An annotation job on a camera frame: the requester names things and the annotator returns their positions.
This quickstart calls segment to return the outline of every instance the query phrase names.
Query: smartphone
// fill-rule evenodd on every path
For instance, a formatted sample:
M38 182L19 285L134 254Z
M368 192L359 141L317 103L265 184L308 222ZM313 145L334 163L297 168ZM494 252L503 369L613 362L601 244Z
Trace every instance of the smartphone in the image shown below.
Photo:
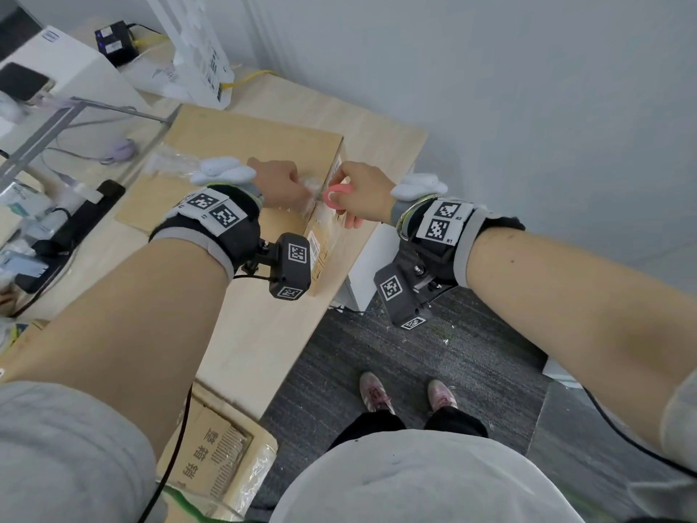
M42 93L50 91L55 84L52 78L16 62L8 62L0 68L0 91L30 106L38 104Z

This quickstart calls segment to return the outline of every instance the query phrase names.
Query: pink sneaker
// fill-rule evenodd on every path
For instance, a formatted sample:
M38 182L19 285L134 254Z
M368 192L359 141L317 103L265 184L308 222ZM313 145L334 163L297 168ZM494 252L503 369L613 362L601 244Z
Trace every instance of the pink sneaker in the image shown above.
M457 409L455 396L452 395L450 389L440 380L431 380L428 387L429 403L431 411L435 413L441 407L450 406Z
M371 413L375 411L389 411L393 415L395 414L395 410L392 407L392 400L390 400L385 388L375 374L372 372L364 372L360 376L358 388L360 389L361 398L368 408L368 411Z

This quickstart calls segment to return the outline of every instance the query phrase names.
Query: wooden desk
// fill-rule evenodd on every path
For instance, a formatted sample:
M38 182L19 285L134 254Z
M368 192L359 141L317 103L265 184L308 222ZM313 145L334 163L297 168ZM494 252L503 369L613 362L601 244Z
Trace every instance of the wooden desk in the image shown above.
M163 115L158 110L173 105L162 100L155 103L153 112ZM412 167L427 138L420 128L399 124L269 75L236 88L229 109L340 132L344 134L349 159L379 166L395 182ZM234 281L227 290L197 378L259 419L376 226L366 222L361 229L346 231L326 264L315 297L306 295L290 303L271 298L262 281ZM54 318L146 241L143 233L116 222L112 210L78 248L65 275L30 308L26 317Z

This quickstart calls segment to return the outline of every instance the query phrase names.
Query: person's left hand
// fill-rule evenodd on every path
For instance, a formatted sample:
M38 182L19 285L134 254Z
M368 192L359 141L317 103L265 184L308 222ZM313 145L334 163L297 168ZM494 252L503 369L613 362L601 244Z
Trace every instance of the person's left hand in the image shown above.
M252 183L264 195L264 207L281 207L303 212L312 198L312 192L298 182L298 167L291 161L260 162L256 157L247 160L247 166L257 171Z

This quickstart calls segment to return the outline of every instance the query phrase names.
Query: person's right arm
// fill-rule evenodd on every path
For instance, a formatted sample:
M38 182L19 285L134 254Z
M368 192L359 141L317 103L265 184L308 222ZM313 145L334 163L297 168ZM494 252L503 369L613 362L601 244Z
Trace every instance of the person's right arm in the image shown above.
M347 162L352 194L332 200L390 223L394 184ZM668 400L697 368L697 301L577 247L509 228L481 233L467 283L494 312L587 387L650 443L659 445Z

